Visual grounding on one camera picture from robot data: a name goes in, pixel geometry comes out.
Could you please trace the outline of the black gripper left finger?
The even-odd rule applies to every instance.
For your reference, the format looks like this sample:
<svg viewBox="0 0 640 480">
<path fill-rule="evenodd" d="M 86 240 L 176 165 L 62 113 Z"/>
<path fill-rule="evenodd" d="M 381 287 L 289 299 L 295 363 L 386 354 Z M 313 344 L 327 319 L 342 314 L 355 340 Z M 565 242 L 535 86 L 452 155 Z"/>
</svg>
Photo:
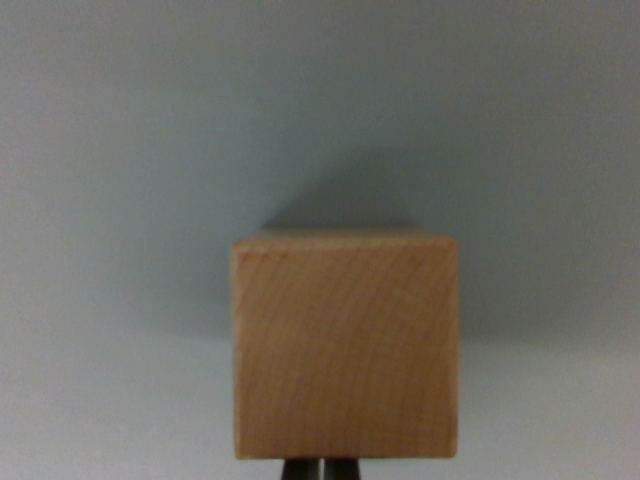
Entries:
<svg viewBox="0 0 640 480">
<path fill-rule="evenodd" d="M 287 459 L 283 463 L 281 480 L 319 480 L 319 459 Z"/>
</svg>

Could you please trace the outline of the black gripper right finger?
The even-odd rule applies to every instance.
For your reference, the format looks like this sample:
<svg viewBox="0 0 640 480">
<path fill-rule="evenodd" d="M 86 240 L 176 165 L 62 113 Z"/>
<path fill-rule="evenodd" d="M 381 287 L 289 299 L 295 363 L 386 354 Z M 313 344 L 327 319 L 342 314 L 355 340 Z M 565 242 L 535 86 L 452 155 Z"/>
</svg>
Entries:
<svg viewBox="0 0 640 480">
<path fill-rule="evenodd" d="M 324 480 L 360 480 L 359 461 L 353 458 L 325 459 Z"/>
</svg>

